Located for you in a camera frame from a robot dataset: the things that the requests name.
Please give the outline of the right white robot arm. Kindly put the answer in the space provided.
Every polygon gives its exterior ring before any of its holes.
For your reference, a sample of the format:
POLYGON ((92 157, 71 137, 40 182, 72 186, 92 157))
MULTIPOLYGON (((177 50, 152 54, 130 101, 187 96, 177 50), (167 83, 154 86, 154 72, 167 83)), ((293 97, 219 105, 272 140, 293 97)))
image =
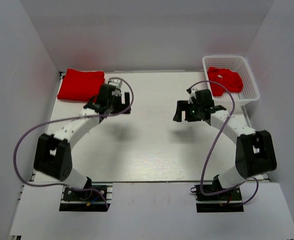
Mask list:
POLYGON ((177 102, 173 121, 206 122, 219 130, 219 136, 227 136, 236 146, 234 165, 214 177, 210 192, 201 187, 203 195, 225 199, 233 188, 247 179, 276 169, 272 137, 268 131, 242 125, 225 107, 215 105, 208 89, 189 88, 187 92, 189 99, 177 102))

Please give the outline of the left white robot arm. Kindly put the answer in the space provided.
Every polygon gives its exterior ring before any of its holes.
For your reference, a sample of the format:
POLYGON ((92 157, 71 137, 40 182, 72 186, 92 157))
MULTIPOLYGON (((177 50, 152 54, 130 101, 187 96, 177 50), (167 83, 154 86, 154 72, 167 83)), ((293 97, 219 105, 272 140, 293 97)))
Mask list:
POLYGON ((129 114, 133 93, 121 91, 119 83, 104 83, 77 117, 58 131, 42 134, 37 143, 34 169, 75 189, 83 200, 92 195, 91 179, 73 167, 72 149, 91 129, 108 117, 129 114))

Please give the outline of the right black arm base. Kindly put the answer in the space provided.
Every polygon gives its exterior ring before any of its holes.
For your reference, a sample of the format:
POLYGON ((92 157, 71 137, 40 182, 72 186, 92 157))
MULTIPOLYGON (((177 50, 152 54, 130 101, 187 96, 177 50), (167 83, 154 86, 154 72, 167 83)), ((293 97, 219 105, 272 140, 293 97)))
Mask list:
POLYGON ((213 196, 205 196, 197 184, 190 189, 196 197, 197 213, 241 213, 244 212, 242 195, 239 188, 226 193, 213 196))

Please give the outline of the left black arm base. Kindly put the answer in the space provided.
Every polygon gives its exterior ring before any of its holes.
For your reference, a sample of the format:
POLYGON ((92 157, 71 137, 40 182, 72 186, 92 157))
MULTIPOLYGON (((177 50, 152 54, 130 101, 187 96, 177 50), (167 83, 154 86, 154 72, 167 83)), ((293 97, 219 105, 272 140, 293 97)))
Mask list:
POLYGON ((63 189, 60 212, 107 212, 111 205, 113 186, 111 184, 94 184, 91 190, 80 192, 69 187, 63 189))

